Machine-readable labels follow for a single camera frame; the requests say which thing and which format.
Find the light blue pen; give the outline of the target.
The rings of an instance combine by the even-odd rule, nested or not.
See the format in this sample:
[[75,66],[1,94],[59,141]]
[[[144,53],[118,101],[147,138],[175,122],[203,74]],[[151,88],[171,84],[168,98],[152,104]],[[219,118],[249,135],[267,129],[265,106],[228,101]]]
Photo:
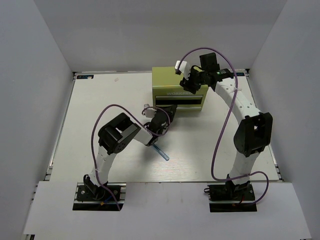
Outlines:
[[164,151],[162,151],[156,144],[154,144],[152,147],[165,161],[170,160],[170,157]]

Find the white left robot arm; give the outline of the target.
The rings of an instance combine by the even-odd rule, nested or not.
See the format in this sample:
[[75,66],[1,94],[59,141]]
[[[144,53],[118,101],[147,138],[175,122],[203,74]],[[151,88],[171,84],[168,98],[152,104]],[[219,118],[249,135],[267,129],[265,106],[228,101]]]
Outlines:
[[128,116],[128,112],[122,112],[100,128],[97,133],[98,153],[94,158],[94,168],[90,174],[83,177],[84,186],[93,199],[100,200],[110,195],[106,186],[116,155],[132,140],[147,147],[154,146],[159,137],[168,131],[177,107],[177,105],[151,107],[146,104],[142,114],[151,121],[145,124],[135,123]]

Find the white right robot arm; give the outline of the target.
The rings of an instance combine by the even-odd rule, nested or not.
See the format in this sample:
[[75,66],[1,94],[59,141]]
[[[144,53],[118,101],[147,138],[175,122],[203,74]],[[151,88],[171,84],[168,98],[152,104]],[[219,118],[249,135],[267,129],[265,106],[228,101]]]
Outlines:
[[273,117],[263,113],[242,93],[233,66],[221,69],[217,53],[201,55],[200,68],[196,70],[183,59],[175,64],[175,73],[182,75],[180,86],[196,94],[201,86],[210,87],[229,107],[227,115],[234,115],[238,127],[233,137],[236,157],[231,171],[223,180],[226,195],[236,200],[250,183],[254,163],[271,142]]

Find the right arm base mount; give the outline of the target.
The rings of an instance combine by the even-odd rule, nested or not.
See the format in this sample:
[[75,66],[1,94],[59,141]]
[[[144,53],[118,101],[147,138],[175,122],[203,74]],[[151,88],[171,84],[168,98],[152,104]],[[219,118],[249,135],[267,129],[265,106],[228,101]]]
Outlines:
[[208,196],[211,213],[257,212],[252,184],[240,191],[233,191],[227,184],[211,184],[203,192]]

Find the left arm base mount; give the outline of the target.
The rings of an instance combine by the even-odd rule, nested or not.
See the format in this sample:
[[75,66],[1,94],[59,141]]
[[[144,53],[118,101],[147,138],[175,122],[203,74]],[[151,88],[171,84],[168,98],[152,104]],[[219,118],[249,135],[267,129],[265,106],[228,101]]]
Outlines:
[[[125,203],[126,184],[111,183],[107,186],[114,194],[120,210]],[[102,193],[94,196],[92,192],[83,184],[78,183],[74,196],[73,211],[98,211],[98,212],[114,212],[119,211],[117,204],[112,195],[102,188]]]

